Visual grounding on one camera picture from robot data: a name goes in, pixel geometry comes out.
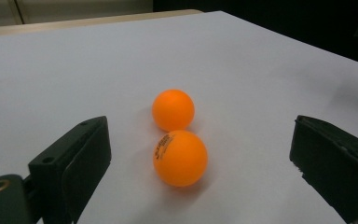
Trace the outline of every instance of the white paper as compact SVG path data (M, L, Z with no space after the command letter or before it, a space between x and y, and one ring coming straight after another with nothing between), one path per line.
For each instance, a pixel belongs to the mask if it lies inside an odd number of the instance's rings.
M196 106L207 173L175 189L153 170L167 89ZM358 63L223 12L0 36L0 175L106 115L112 164L79 223L344 223L289 161L297 115L358 136Z

